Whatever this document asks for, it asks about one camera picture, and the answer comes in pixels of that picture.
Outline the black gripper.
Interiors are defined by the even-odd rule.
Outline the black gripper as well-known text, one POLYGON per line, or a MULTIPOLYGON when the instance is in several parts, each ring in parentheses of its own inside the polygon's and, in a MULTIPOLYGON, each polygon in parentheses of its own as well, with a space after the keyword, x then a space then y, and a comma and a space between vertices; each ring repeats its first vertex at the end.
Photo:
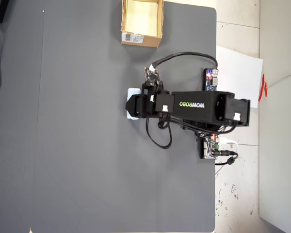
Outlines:
POLYGON ((141 92, 136 95, 131 95, 125 104, 127 118, 146 118, 147 117, 147 93, 148 86, 142 84, 141 92))

